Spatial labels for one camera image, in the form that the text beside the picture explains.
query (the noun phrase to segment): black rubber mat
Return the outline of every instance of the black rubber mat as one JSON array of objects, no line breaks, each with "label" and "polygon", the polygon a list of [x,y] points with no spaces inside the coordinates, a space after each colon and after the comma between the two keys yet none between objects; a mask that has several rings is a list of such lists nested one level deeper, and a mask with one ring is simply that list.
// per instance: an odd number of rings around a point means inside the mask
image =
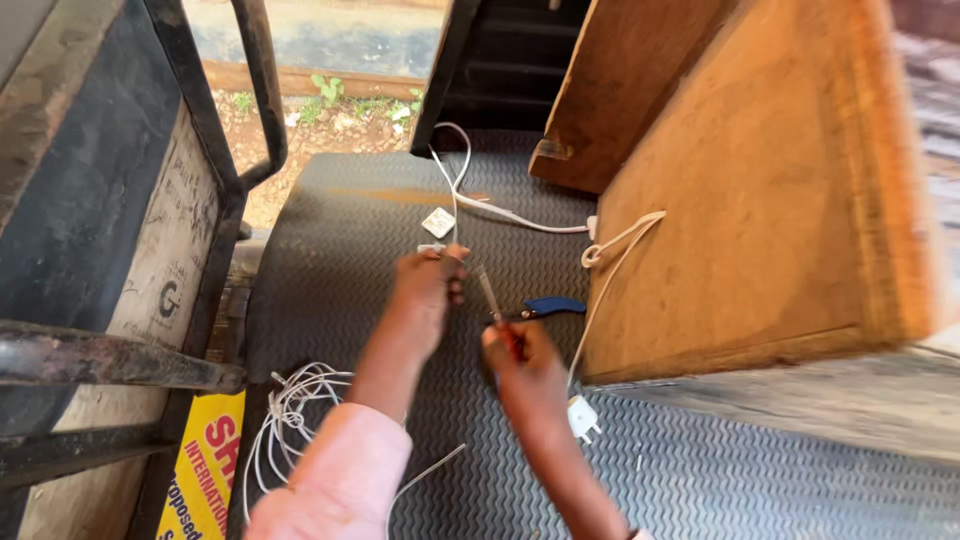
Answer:
[{"label": "black rubber mat", "polygon": [[[534,221],[585,221],[595,203],[527,177],[535,134],[471,134],[463,191]],[[463,156],[447,155],[458,170]],[[308,360],[349,369],[390,287],[391,261],[432,241],[420,222],[449,191],[436,165],[406,154],[318,155],[277,220],[254,288],[244,448],[263,421],[273,370]],[[537,233],[461,211],[460,238],[484,263],[501,303],[563,294],[585,300],[585,234]],[[424,370],[407,429],[415,449],[406,478],[460,443],[467,449],[397,503],[391,538],[565,538],[479,369],[475,282]],[[545,320],[569,356],[582,316]],[[585,453],[637,527],[664,538],[960,537],[960,470],[729,422],[682,409],[586,393],[604,433]],[[314,422],[323,412],[312,411]],[[246,455],[241,455],[244,463]],[[279,485],[272,479],[271,485]],[[250,491],[252,500],[260,494]],[[238,537],[239,491],[231,534]]]}]

